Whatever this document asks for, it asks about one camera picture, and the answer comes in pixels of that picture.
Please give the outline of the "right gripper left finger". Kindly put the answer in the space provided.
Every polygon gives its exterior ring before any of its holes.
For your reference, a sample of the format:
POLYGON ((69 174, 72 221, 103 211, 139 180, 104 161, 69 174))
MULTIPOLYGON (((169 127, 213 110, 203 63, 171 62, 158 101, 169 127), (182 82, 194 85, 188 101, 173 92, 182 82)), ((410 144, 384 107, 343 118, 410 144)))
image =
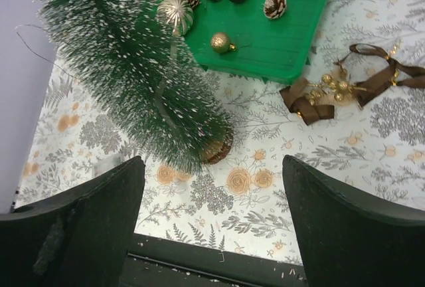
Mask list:
POLYGON ((1 215, 2 286, 117 286, 145 186, 136 156, 1 215))

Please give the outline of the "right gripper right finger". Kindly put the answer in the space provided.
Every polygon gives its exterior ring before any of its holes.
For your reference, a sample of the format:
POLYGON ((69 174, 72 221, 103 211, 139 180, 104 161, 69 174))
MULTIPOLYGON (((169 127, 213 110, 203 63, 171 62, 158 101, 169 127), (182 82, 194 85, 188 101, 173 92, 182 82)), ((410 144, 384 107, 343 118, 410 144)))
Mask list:
POLYGON ((300 159, 282 162, 309 286, 423 286, 424 211, 381 199, 300 159))

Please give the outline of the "brown ribbon bow decoration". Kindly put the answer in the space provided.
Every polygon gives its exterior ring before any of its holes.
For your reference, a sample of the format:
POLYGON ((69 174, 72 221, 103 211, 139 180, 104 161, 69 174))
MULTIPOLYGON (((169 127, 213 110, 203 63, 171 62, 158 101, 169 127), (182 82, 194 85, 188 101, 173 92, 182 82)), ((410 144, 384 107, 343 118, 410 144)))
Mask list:
POLYGON ((397 47, 390 52, 375 45, 353 44, 349 53, 362 56, 376 56, 386 61, 387 67, 362 82, 350 83, 347 69, 343 66, 347 57, 334 62, 339 69, 339 78, 324 74, 317 84, 302 77, 293 84, 280 90, 288 111, 297 114, 305 123, 312 125, 320 120, 330 120, 335 117, 335 106, 326 104, 323 99, 332 95, 336 103, 353 100, 358 107, 363 108, 370 101, 381 95, 391 86, 409 88, 424 88, 424 68, 406 66, 397 61, 393 55, 397 47))

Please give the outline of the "small frosted christmas tree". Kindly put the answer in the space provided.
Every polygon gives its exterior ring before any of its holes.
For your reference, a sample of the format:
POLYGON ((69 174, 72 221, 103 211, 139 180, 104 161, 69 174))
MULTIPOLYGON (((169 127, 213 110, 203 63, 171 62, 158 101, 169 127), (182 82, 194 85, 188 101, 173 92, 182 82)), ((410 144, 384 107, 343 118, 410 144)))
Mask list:
POLYGON ((69 69, 129 139, 185 173, 230 146, 228 112, 160 0, 39 0, 69 69))

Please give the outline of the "green plastic tray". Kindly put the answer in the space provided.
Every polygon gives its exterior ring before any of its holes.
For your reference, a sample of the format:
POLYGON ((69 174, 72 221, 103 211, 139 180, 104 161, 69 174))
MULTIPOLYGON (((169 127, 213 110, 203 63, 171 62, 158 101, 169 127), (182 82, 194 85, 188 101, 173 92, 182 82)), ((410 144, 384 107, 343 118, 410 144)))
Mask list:
POLYGON ((290 84, 308 63, 309 51, 327 0, 287 0, 287 9, 270 20, 265 0, 201 0, 194 24, 185 35, 196 61, 211 70, 290 84), (236 50, 216 53, 210 45, 217 32, 226 33, 236 50))

